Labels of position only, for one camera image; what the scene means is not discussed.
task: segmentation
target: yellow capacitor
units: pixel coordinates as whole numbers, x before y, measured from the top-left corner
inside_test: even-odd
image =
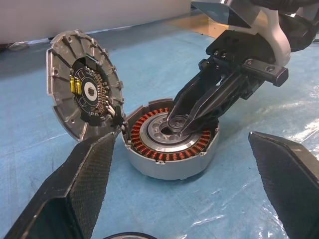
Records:
[[[70,87],[71,87],[71,92],[75,93],[75,85],[74,85],[74,77],[70,76]]]
[[[77,95],[81,95],[82,91],[81,91],[81,81],[78,78],[74,78],[74,85],[75,85],[75,93]]]

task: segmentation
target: copper winding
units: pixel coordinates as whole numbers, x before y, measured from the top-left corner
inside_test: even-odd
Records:
[[[210,142],[211,133],[209,130],[205,130],[202,132],[200,139],[193,145],[191,148],[188,148],[181,152],[174,152],[174,153],[162,153],[156,152],[146,145],[143,144],[140,138],[140,129],[142,124],[149,118],[156,114],[168,112],[168,108],[158,109],[152,112],[149,112],[142,117],[140,117],[132,127],[131,133],[131,142],[132,146],[134,147],[135,151],[147,158],[155,159],[156,161],[177,161],[182,159],[187,159],[193,156],[198,155],[204,149],[206,149],[208,143]]]

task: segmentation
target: floor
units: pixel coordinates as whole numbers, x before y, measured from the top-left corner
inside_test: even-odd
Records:
[[[124,82],[125,111],[174,97],[198,72],[213,38],[164,23],[93,35],[109,49]],[[0,55],[0,238],[44,179],[76,142],[64,131],[46,95],[48,43]],[[286,239],[263,190],[247,136],[261,131],[302,142],[319,155],[319,45],[295,53],[290,79],[265,83],[221,119],[215,158],[184,181],[141,175],[118,137],[112,169],[92,238],[139,231],[159,239]]]

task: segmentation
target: robotic arm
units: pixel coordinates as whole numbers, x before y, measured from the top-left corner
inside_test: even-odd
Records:
[[[319,30],[318,0],[196,0],[214,21],[229,25],[207,49],[200,72],[174,99],[170,130],[182,135],[217,121],[239,98],[265,82],[288,79],[290,53],[308,47]]]

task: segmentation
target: wheel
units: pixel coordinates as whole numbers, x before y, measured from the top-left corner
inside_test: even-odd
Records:
[[[156,239],[144,233],[118,233],[104,239]]]

